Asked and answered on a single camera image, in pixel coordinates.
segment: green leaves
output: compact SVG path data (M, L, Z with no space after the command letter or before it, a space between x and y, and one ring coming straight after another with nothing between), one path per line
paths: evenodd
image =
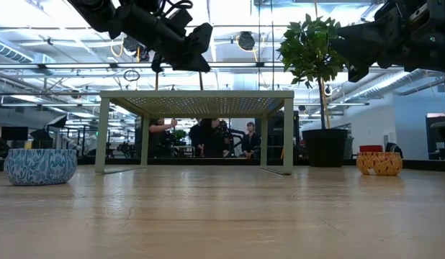
M331 46L330 39L337 37L340 23L322 17L312 20L306 14L304 22L290 22L284 33L284 41L277 50L282 56L284 72L291 71L294 76L292 84L305 81L308 88L317 78L334 80L344 70L347 60Z

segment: wooden floor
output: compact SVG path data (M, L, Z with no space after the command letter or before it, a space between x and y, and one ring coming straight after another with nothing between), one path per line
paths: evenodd
M445 173L93 171L41 187L0 173L0 259L445 258Z

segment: black plant pot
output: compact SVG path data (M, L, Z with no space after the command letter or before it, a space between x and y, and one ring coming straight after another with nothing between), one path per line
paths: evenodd
M347 129L312 129L302 132L309 165L341 167L346 146Z

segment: orange patterned pot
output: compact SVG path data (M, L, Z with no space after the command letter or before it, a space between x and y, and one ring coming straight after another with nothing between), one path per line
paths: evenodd
M357 157L357 167L364 175L396 176L402 166L402 158L395 152L360 152Z

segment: table leg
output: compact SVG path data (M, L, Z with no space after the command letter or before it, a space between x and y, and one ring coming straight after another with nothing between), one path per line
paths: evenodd
M149 151L149 118L143 118L143 143L141 145L141 165L147 166Z
M290 175L293 172L293 99L285 99L284 101L284 130L283 130L283 173Z
M267 166L267 139L268 139L268 128L269 118L264 115L261 118L261 167L265 168Z
M98 139L96 143L96 160L94 171L96 173L105 173L106 165L106 144L107 144L107 125L109 122L109 98L102 98L99 107L99 127Z

